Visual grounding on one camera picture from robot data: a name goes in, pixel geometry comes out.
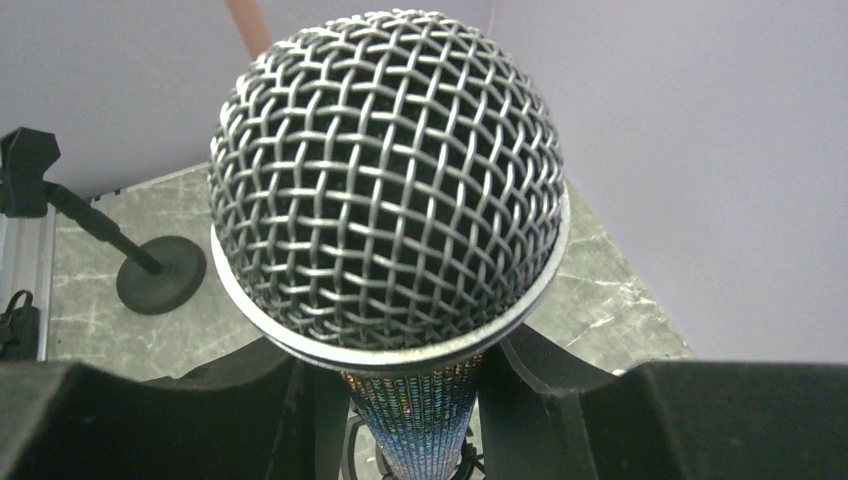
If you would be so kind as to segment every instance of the floor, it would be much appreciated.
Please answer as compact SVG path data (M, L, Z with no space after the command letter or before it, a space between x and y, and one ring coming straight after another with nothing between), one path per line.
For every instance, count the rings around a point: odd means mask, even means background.
M554 284L528 323L574 355L619 373L654 359L692 358L668 317L569 186L569 248ZM131 239L185 236L209 252L205 169L130 189L96 202ZM156 317L130 312L118 300L122 255L73 222L56 224L48 358L81 359L137 380L178 377L259 337L207 268L197 294ZM472 429L479 432L479 420ZM360 478L376 474L373 439L361 430Z

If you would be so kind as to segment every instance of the marble floor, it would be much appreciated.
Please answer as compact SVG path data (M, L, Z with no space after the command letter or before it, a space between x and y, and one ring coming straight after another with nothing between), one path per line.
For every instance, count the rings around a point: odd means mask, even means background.
M572 354L618 372L654 359L692 358L650 292L580 195L569 186L568 252L528 323ZM181 235L209 252L205 169L96 202L138 243ZM59 217L56 226L48 358L80 359L136 380L179 377L259 337L229 300L215 269L177 310L155 317L127 310L115 291L122 255ZM472 429L479 432L476 416ZM380 478L373 440L357 444L360 478Z

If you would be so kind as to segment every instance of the microphone stand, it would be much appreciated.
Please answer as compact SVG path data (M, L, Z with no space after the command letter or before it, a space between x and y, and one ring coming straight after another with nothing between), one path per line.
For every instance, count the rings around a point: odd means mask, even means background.
M43 180L59 158L55 135L19 128L0 139L2 183L0 213L9 218L39 218L47 204L74 220L88 234L127 256L118 271L118 298L130 310L159 315L194 295L206 274L206 255L191 240L155 238L141 246L121 233L103 212L57 183Z

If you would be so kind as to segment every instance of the stand base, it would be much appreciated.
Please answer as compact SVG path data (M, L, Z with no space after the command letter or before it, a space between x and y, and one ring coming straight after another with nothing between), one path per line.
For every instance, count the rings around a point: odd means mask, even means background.
M154 238L141 246L162 264L151 275L127 259L118 271L118 298L130 310L142 315L170 312L188 301L203 283L206 255L187 238Z

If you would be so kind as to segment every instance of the glittery microphone handle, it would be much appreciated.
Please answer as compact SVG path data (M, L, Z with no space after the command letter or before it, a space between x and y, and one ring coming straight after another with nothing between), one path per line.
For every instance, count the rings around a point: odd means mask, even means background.
M482 355L431 374L345 373L359 414L399 480L445 480L459 461Z

